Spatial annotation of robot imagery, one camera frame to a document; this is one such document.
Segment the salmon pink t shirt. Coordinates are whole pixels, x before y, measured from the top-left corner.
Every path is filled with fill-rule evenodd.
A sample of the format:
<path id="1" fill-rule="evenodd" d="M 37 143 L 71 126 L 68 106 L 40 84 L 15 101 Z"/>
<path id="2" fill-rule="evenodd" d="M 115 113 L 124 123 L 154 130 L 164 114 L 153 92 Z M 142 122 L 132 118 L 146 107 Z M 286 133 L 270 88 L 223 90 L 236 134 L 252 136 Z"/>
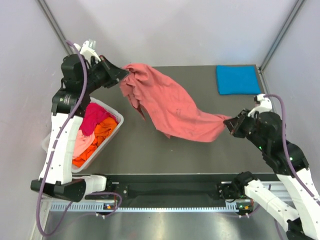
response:
<path id="1" fill-rule="evenodd" d="M 123 96 L 138 113 L 147 113 L 167 138 L 210 143 L 225 129 L 229 116 L 201 111 L 171 77 L 144 63 L 131 63 L 124 69 L 129 74 L 119 83 Z"/>

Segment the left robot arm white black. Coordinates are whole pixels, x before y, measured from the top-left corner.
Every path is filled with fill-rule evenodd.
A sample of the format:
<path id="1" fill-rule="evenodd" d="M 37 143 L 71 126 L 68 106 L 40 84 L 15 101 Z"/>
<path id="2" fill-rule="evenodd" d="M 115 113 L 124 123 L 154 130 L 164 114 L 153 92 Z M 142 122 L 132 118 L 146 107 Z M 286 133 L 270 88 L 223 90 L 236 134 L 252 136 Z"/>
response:
<path id="1" fill-rule="evenodd" d="M 107 177 L 98 174 L 73 177 L 72 159 L 78 130 L 91 101 L 90 94 L 100 87 L 111 88 L 129 75 L 125 69 L 109 62 L 103 55 L 71 54 L 61 64 L 61 86 L 52 97 L 51 133 L 43 169 L 30 183 L 32 191 L 49 197 L 80 202 L 97 192 L 109 198 L 114 187 Z"/>

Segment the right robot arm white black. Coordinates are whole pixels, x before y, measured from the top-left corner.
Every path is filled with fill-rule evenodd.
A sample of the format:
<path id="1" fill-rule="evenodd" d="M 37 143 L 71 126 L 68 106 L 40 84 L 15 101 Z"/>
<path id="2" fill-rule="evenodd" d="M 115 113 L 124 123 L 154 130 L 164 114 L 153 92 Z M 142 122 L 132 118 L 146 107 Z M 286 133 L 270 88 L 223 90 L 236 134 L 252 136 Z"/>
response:
<path id="1" fill-rule="evenodd" d="M 244 109 L 223 123 L 233 137 L 247 139 L 261 151 L 263 160 L 283 183 L 294 207 L 287 205 L 249 171 L 238 174 L 226 187 L 220 186 L 220 196 L 225 200 L 254 200 L 278 222 L 290 240 L 318 240 L 319 195 L 303 151 L 283 134 L 281 117 L 270 111 L 250 116 L 249 110 Z"/>

